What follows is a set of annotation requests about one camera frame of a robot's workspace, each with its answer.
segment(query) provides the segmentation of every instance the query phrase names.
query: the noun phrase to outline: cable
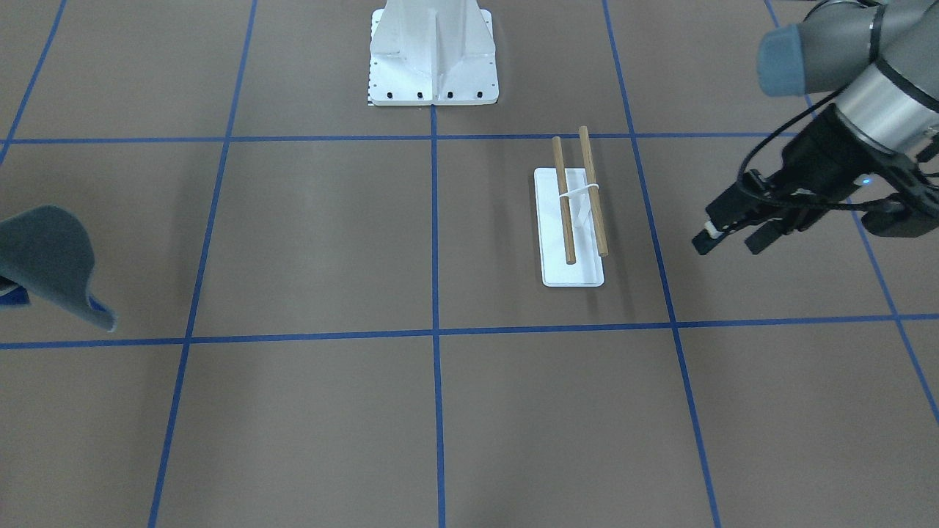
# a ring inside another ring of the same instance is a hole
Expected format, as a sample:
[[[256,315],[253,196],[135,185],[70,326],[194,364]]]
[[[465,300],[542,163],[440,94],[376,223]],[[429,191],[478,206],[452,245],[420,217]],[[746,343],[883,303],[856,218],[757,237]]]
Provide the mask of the cable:
[[[757,153],[763,149],[763,147],[766,147],[766,145],[768,145],[769,142],[779,137],[779,135],[783,133],[786,129],[790,128],[795,123],[799,122],[800,120],[802,120],[803,118],[811,114],[812,112],[815,112],[816,110],[824,106],[826,103],[836,98],[843,90],[844,88],[839,88],[838,90],[835,90],[834,92],[825,96],[820,101],[811,105],[807,110],[799,113],[799,115],[786,121],[785,123],[783,123],[782,126],[775,129],[772,133],[770,133],[768,136],[763,138],[763,140],[759,144],[757,144],[756,147],[750,150],[750,152],[744,158],[743,162],[740,163],[740,168],[737,170],[737,181],[736,181],[737,189],[741,193],[745,194],[746,196],[750,198],[753,198],[754,200],[757,200],[757,201],[763,202],[766,205],[781,208],[781,209],[857,210],[857,211],[862,211],[862,212],[870,212],[874,210],[875,211],[893,210],[894,204],[891,200],[887,198],[881,198],[879,200],[871,200],[870,202],[864,202],[861,204],[838,204],[834,202],[828,202],[828,203],[796,202],[796,201],[788,201],[788,200],[777,200],[775,198],[767,198],[766,196],[753,193],[744,184],[744,174],[747,172],[747,166],[750,165],[750,162],[753,160],[753,157],[756,156]]]

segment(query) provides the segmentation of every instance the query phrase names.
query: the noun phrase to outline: robotic arm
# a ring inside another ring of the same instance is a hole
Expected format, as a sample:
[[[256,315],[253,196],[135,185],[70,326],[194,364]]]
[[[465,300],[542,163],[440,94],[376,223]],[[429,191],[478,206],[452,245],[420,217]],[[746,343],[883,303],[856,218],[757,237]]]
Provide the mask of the robotic arm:
[[[757,226],[754,255],[783,235],[805,231],[830,210],[864,212],[883,237],[918,237],[939,227],[939,187],[917,165],[939,154],[939,0],[824,0],[800,24],[769,33],[758,71],[767,95],[836,90],[763,140],[737,180],[705,209],[692,241],[705,255],[728,235]],[[765,178],[748,169],[760,148],[811,111],[832,104],[782,149],[782,168]],[[916,155],[907,152],[930,140]],[[895,193],[841,203],[867,175]]]

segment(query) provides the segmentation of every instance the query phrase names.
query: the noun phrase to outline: blue joint cap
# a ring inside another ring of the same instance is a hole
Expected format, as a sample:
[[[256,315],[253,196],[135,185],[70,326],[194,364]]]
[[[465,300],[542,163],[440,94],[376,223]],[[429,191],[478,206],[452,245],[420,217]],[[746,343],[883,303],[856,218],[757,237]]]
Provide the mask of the blue joint cap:
[[[806,93],[806,63],[799,28],[787,25],[763,37],[757,53],[760,88],[772,97]]]

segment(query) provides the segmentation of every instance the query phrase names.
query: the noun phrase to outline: wooden stick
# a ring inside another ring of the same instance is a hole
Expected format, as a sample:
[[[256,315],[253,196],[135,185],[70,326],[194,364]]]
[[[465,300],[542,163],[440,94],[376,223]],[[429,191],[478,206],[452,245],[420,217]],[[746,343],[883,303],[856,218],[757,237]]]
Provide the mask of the wooden stick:
[[[554,168],[558,173],[558,194],[567,193],[567,175],[564,172],[564,154],[561,152],[561,138],[551,138],[554,147]],[[574,253],[574,225],[571,222],[571,197],[561,196],[561,226],[564,230],[564,257],[568,264],[577,264]]]
[[[587,184],[596,183],[596,170],[593,168],[593,150],[590,147],[590,133],[587,127],[580,127],[580,149],[584,153],[584,168],[587,170]],[[603,222],[603,210],[600,208],[600,191],[591,187],[590,211],[593,214],[593,232],[596,235],[596,249],[600,256],[609,255],[607,245],[607,226]]]

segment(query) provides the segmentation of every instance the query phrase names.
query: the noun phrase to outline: gray cloth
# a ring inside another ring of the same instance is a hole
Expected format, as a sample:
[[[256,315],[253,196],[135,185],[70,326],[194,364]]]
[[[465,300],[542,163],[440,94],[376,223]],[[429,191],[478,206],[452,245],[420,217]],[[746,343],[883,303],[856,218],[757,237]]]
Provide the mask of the gray cloth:
[[[42,206],[0,222],[0,277],[112,332],[114,313],[88,293],[94,267],[85,228],[65,210]]]

